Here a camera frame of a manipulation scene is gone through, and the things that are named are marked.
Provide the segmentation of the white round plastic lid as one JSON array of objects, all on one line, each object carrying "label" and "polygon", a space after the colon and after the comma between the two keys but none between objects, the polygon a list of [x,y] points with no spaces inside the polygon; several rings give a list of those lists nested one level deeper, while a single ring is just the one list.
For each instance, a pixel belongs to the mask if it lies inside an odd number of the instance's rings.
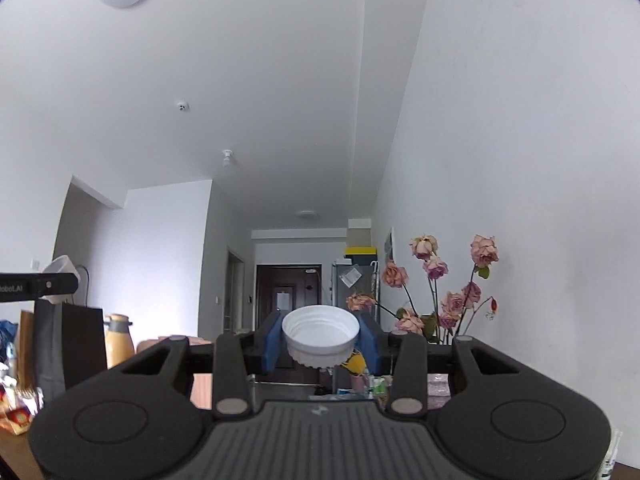
[{"label": "white round plastic lid", "polygon": [[349,310],[318,304],[285,315],[282,332],[288,355],[296,363],[325,370],[349,359],[360,325]]}]

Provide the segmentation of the dark brown entrance door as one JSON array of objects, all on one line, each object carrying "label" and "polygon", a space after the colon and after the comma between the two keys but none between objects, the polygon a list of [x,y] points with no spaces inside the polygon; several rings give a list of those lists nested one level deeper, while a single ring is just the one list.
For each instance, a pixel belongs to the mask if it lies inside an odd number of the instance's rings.
[{"label": "dark brown entrance door", "polygon": [[273,311],[322,303],[322,272],[318,264],[261,264],[256,274],[255,327]]}]

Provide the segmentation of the grey refrigerator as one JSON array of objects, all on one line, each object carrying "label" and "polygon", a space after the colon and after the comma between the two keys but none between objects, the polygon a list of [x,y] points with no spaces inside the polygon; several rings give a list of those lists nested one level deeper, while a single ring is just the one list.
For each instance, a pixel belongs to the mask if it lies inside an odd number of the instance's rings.
[{"label": "grey refrigerator", "polygon": [[332,264],[331,301],[334,307],[346,308],[347,299],[367,294],[378,299],[378,262],[370,256],[343,258]]}]

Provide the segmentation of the black paper shopping bag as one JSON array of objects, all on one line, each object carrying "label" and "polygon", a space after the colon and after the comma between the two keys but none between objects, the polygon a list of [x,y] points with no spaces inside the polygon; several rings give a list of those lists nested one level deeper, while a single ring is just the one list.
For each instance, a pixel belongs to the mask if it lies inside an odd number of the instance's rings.
[{"label": "black paper shopping bag", "polygon": [[32,351],[44,403],[100,374],[107,369],[102,310],[37,300]]}]

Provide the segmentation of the yellow box on refrigerator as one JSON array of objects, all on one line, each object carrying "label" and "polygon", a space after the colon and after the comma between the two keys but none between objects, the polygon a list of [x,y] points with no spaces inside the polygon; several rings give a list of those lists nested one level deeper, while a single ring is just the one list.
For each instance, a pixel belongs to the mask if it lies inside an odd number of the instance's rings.
[{"label": "yellow box on refrigerator", "polygon": [[373,257],[378,256],[378,250],[373,246],[350,246],[345,248],[345,257]]}]

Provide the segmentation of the yellow thermos jug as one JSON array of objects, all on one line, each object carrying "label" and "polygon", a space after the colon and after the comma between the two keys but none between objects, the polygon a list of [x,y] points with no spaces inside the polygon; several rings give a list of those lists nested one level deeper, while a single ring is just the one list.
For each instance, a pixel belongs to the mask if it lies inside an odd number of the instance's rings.
[{"label": "yellow thermos jug", "polygon": [[112,368],[134,355],[134,343],[129,331],[132,323],[127,315],[109,314],[104,324],[106,364],[108,368]]}]

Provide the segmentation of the wall electrical panel box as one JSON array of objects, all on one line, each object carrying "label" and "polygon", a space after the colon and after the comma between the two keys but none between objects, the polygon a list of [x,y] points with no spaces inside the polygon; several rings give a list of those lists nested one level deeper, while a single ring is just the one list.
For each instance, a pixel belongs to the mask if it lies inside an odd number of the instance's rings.
[{"label": "wall electrical panel box", "polygon": [[386,263],[389,263],[395,259],[394,249],[395,249],[395,230],[391,226],[384,240],[384,255],[385,255]]}]

